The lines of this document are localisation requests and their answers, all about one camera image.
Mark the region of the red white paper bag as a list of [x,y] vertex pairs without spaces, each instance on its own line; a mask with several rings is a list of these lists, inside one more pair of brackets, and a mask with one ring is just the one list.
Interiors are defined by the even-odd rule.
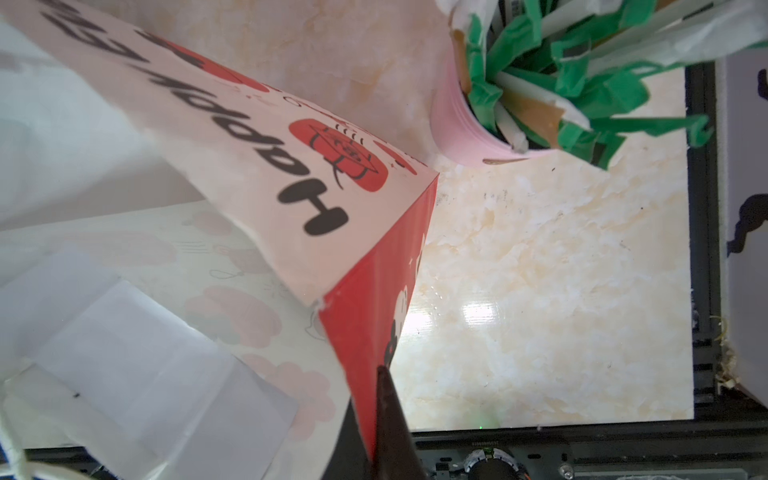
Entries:
[[1,442],[54,479],[372,479],[437,173],[78,1],[1,5]]

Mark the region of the pink cylinder holder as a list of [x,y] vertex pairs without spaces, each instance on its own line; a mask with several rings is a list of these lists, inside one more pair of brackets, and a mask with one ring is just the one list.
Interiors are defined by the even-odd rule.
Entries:
[[465,167],[509,164],[554,153],[551,149],[516,153],[508,143],[482,127],[464,98],[450,53],[444,56],[438,70],[430,129],[438,150],[452,162]]

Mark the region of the green white straw packets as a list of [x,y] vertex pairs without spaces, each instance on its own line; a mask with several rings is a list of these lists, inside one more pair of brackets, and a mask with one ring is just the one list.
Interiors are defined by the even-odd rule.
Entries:
[[648,78],[767,43],[763,1],[442,1],[461,91],[514,152],[551,149],[607,169],[630,134],[684,132],[704,114],[641,117]]

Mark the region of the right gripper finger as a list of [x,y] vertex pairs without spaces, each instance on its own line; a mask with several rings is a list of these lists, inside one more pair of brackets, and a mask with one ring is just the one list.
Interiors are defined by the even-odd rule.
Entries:
[[386,366],[377,368],[376,444],[374,478],[378,480],[426,480],[411,432]]

